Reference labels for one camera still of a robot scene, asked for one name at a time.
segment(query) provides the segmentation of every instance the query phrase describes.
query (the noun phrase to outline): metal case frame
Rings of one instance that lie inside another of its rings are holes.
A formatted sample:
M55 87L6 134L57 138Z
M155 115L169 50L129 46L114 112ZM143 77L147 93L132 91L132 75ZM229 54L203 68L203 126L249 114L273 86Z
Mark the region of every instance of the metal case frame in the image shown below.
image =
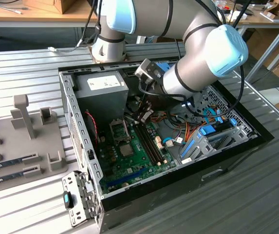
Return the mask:
M172 58L152 60L155 62L176 61L176 59ZM91 144L91 139L87 133L75 98L74 92L77 89L75 77L94 72L137 67L140 64L140 61L132 61L59 69L64 112L72 141L75 145L74 148L77 148L75 151L78 157L79 167L82 172L92 178L94 184L99 184L102 175L100 165L95 157L95 152ZM236 98L220 82L215 82L212 84L212 87L223 96L229 105L236 101ZM158 178L112 196L100 195L101 193L99 191L101 188L94 186L102 206L102 214L96 219L101 232L114 228L133 217L141 216L165 202L203 186L212 179L236 167L254 150L273 139L273 136L243 105L239 103L235 111L240 114L244 122L255 129L258 134L256 138L226 151L219 152L197 163L188 164L179 170L173 170L168 174L164 173L164 175Z

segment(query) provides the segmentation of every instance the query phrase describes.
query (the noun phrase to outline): perforated metal table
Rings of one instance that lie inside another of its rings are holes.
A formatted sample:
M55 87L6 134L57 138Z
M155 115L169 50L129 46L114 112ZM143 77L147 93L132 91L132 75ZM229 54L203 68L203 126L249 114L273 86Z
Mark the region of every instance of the perforated metal table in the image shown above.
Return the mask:
M127 51L133 60L177 55L174 43L128 45ZM85 48L71 54L47 50L0 53L0 118L10 116L12 95L27 94L32 113L50 106L58 114L69 166L64 174L0 191L0 234L97 233L93 222L71 228L60 181L77 164L63 115L57 68L91 63ZM238 96L238 74L221 82ZM228 174L107 233L278 233L279 112L249 84L242 104L275 137L266 148Z

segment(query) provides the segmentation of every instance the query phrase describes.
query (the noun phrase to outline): metal bracket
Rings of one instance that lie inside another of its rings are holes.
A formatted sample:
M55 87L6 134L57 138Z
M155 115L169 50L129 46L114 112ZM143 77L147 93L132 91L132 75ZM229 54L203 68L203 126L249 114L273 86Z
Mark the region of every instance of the metal bracket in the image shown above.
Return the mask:
M64 202L69 210L71 226L75 227L100 214L99 202L88 175L79 171L71 172L62 178Z

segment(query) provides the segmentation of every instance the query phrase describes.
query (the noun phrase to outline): white cable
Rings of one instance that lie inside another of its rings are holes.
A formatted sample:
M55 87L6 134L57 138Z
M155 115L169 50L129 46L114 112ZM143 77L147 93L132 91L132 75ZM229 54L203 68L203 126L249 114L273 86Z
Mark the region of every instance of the white cable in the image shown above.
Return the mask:
M9 8L7 8L7 7L4 7L4 6L0 6L0 8L2 8L2 9L4 9L4 10L7 10L7 11L15 12L15 13L17 13L17 14L22 15L22 12L21 12L21 11L18 11L18 10L9 9Z

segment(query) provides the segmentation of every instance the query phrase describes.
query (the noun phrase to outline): light blue joint cap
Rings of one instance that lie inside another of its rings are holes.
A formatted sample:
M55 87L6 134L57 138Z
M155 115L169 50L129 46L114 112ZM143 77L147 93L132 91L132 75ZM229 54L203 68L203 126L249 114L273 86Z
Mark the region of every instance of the light blue joint cap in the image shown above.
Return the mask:
M136 29L136 15L132 0L110 0L107 14L109 28L122 33L133 34Z
M223 24L213 29L205 41L205 60L211 72L225 77L248 58L246 43L236 29Z

